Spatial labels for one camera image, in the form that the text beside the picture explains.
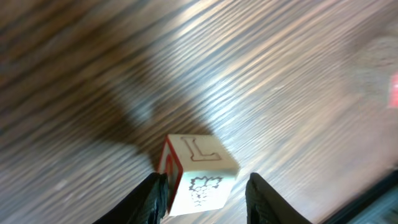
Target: wood grain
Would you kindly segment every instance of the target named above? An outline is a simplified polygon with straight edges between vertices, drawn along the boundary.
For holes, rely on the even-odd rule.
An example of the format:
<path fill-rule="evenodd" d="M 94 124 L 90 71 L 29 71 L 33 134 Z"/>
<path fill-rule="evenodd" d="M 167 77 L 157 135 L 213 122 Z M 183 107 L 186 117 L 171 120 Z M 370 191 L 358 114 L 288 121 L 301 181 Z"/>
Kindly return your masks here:
<path fill-rule="evenodd" d="M 398 161 L 398 63 L 371 63 L 395 57 L 373 41 L 398 46 L 393 0 L 2 3 L 2 224 L 95 221 L 167 133 L 242 169 L 225 208 L 163 223 L 245 223 L 251 172 L 319 223 Z"/>

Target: wooden table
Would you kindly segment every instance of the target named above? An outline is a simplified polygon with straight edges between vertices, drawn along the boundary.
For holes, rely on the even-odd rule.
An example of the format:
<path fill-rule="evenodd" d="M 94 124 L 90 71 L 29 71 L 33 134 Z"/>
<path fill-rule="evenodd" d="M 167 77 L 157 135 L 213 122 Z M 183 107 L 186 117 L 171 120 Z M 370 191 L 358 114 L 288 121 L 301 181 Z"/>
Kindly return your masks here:
<path fill-rule="evenodd" d="M 242 168 L 223 209 L 163 223 L 245 223 L 251 172 L 321 222 L 398 161 L 386 86 L 352 72 L 397 10 L 3 0 L 0 223 L 95 221 L 154 170 L 167 133 L 214 134 Z"/>

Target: cube front face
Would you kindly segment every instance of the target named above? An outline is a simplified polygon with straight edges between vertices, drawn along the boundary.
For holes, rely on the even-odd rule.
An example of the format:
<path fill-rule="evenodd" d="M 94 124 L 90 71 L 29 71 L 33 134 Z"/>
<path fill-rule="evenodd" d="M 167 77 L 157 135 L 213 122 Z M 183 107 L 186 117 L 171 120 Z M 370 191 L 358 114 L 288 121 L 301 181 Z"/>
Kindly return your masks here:
<path fill-rule="evenodd" d="M 158 172 L 169 177 L 169 215 L 175 216 L 222 208 L 239 166 L 213 136 L 169 134 Z"/>

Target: block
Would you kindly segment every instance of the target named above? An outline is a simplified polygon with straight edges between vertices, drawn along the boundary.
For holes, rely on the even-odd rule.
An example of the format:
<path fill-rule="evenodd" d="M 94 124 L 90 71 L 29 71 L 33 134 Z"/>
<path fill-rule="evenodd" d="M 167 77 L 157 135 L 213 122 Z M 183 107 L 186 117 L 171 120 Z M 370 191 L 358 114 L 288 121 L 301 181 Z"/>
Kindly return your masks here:
<path fill-rule="evenodd" d="M 224 207 L 239 164 L 214 136 L 169 134 L 158 172 L 169 177 L 169 215 Z"/>

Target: cube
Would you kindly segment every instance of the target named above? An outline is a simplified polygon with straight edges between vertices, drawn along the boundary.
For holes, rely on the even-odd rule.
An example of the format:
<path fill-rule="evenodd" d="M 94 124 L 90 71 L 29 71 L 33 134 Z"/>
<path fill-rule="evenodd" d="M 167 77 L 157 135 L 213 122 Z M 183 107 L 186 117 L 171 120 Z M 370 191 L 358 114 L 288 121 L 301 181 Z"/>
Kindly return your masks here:
<path fill-rule="evenodd" d="M 224 207 L 239 164 L 214 136 L 169 134 L 158 172 L 169 177 L 169 215 Z"/>

